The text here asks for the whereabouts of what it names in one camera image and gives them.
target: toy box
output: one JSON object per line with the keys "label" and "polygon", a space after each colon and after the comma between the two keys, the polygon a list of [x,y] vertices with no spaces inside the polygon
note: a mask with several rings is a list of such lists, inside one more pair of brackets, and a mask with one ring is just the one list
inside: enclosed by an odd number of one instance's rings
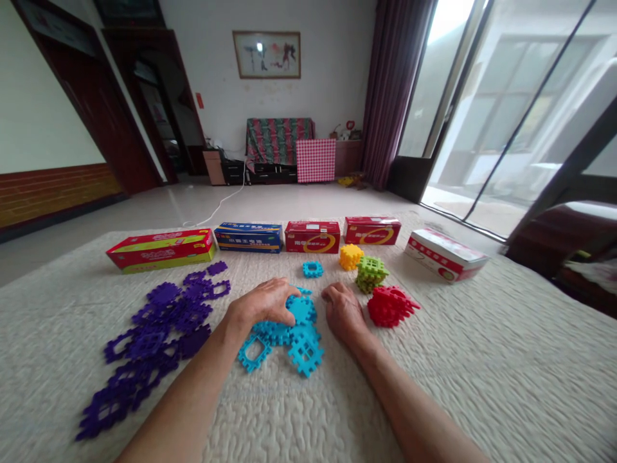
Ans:
{"label": "toy box", "polygon": [[394,217],[345,217],[343,235],[347,244],[388,244],[397,242],[400,222]]}
{"label": "toy box", "polygon": [[448,283],[472,278],[488,262],[485,254],[432,228],[413,231],[405,252]]}
{"label": "toy box", "polygon": [[338,222],[289,222],[285,229],[288,252],[338,254],[340,243]]}
{"label": "toy box", "polygon": [[214,231],[222,251],[281,252],[283,227],[278,224],[223,222]]}
{"label": "toy box", "polygon": [[107,255],[122,273],[139,273],[210,262],[216,252],[212,230],[205,228],[129,237]]}

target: hand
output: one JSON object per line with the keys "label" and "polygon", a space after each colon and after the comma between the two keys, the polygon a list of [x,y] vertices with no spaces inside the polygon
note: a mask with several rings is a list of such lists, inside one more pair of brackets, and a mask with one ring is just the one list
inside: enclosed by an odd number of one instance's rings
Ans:
{"label": "hand", "polygon": [[233,301],[228,313],[250,327],[264,320],[294,326],[296,319],[285,307],[292,295],[301,296],[297,287],[291,286],[286,278],[272,278]]}
{"label": "hand", "polygon": [[362,307],[351,289],[341,282],[328,286],[321,292],[326,300],[326,319],[334,333],[347,347],[370,334],[364,321]]}

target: power cord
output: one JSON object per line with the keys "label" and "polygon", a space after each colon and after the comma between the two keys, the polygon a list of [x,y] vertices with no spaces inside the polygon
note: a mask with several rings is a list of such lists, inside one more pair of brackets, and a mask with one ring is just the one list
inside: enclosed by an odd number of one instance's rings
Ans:
{"label": "power cord", "polygon": [[244,185],[246,183],[246,160],[244,161],[244,168],[242,169],[242,186],[240,187],[240,190],[233,192],[232,194],[230,194],[229,196],[224,197],[223,199],[221,199],[219,201],[219,205],[216,209],[214,209],[214,212],[212,214],[210,214],[210,216],[204,220],[203,222],[200,222],[198,224],[194,223],[194,222],[184,222],[182,224],[182,227],[201,227],[203,224],[210,222],[210,220],[212,219],[212,217],[214,217],[214,215],[218,212],[218,210],[220,209],[221,205],[223,204],[223,201],[229,199],[230,197],[237,195],[238,193],[240,193],[242,191],[242,189],[244,188]]}

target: purple curtain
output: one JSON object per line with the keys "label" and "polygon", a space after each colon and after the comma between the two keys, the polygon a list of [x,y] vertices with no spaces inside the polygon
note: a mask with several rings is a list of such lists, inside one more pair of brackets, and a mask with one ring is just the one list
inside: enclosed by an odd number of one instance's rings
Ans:
{"label": "purple curtain", "polygon": [[378,190],[397,155],[437,0],[379,0],[362,125],[362,167]]}

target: blue box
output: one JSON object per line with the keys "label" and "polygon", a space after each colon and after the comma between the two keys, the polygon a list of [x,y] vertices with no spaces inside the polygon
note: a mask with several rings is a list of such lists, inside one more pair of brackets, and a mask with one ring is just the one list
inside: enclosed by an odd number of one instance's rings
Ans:
{"label": "blue box", "polygon": [[223,222],[214,231],[221,251],[247,251],[278,254],[283,245],[283,226]]}

